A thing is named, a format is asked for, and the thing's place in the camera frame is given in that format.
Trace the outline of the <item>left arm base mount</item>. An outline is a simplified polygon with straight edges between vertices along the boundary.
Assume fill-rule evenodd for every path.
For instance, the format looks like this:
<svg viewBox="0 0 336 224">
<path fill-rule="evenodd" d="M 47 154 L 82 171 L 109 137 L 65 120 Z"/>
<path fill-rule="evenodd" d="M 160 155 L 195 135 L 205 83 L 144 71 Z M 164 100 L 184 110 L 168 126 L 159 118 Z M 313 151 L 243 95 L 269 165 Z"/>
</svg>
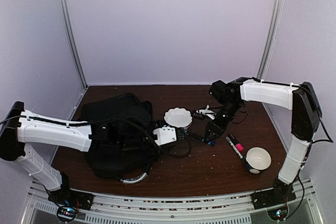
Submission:
<svg viewBox="0 0 336 224">
<path fill-rule="evenodd" d="M 49 191 L 46 189 L 48 200 L 53 202 L 56 207 L 56 217 L 62 223 L 69 223 L 76 219 L 79 210 L 90 210 L 94 195 L 75 190 L 68 191 Z"/>
</svg>

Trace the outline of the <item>black student backpack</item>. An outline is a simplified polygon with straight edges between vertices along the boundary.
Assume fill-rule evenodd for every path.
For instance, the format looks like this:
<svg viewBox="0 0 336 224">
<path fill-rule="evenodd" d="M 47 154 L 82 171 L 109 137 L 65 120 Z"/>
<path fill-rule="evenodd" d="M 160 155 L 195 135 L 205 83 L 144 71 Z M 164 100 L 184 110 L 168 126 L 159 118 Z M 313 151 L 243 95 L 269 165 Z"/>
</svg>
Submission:
<svg viewBox="0 0 336 224">
<path fill-rule="evenodd" d="M 85 104 L 80 119 L 92 124 L 91 147 L 85 158 L 97 177 L 126 185 L 147 178 L 161 155 L 147 139 L 153 131 L 150 101 L 125 93 Z"/>
</svg>

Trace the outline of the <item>blue highlighter marker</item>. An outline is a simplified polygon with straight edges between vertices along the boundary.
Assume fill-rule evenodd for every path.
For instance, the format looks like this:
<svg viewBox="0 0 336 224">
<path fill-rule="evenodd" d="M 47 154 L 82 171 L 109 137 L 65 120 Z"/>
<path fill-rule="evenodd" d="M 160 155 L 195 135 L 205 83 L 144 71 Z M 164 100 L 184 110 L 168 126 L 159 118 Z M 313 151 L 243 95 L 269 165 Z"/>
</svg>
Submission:
<svg viewBox="0 0 336 224">
<path fill-rule="evenodd" d="M 199 140 L 199 141 L 203 142 L 203 143 L 207 143 L 207 141 L 204 140 L 203 136 L 198 134 L 198 133 L 188 131 L 188 135 L 191 136 L 192 138 L 196 139 L 196 140 Z"/>
</svg>

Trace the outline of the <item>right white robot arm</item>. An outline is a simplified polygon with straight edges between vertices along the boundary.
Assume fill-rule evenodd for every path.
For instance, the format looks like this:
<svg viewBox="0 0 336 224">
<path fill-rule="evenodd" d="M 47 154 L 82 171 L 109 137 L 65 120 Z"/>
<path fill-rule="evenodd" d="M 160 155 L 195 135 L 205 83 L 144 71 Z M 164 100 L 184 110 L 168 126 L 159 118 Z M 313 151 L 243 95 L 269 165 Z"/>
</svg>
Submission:
<svg viewBox="0 0 336 224">
<path fill-rule="evenodd" d="M 291 111 L 291 144 L 287 156 L 269 192 L 272 203 L 279 204 L 289 196 L 290 188 L 316 143 L 318 127 L 324 126 L 322 110 L 310 82 L 283 84 L 257 78 L 240 77 L 232 82 L 212 83 L 209 94 L 221 105 L 214 119 L 206 124 L 204 143 L 224 134 L 237 111 L 245 102 L 260 102 Z"/>
</svg>

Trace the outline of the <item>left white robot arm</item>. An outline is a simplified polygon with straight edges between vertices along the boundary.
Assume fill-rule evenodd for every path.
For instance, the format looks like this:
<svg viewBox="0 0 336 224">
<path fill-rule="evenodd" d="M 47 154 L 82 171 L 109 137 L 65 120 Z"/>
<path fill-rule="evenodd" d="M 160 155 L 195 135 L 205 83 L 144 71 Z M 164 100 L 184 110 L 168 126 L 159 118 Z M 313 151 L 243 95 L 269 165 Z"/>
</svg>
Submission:
<svg viewBox="0 0 336 224">
<path fill-rule="evenodd" d="M 130 94 L 85 104 L 79 121 L 45 117 L 17 101 L 1 122 L 1 159 L 20 163 L 64 205 L 71 205 L 76 197 L 67 175 L 46 164 L 32 144 L 81 151 L 100 178 L 121 180 L 124 173 L 143 167 L 139 179 L 144 179 L 165 152 L 155 141 L 152 122 L 152 104 Z"/>
</svg>

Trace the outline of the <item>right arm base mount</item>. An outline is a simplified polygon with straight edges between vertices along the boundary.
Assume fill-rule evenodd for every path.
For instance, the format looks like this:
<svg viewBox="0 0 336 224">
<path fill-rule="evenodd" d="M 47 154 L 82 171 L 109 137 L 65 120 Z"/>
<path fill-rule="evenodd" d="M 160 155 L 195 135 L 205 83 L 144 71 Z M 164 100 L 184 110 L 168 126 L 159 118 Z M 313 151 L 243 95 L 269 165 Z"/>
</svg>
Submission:
<svg viewBox="0 0 336 224">
<path fill-rule="evenodd" d="M 285 221 L 289 215 L 289 202 L 296 199 L 296 194 L 291 192 L 288 196 L 276 197 L 274 189 L 255 190 L 251 200 L 255 210 L 266 209 L 268 217 L 273 221 Z"/>
</svg>

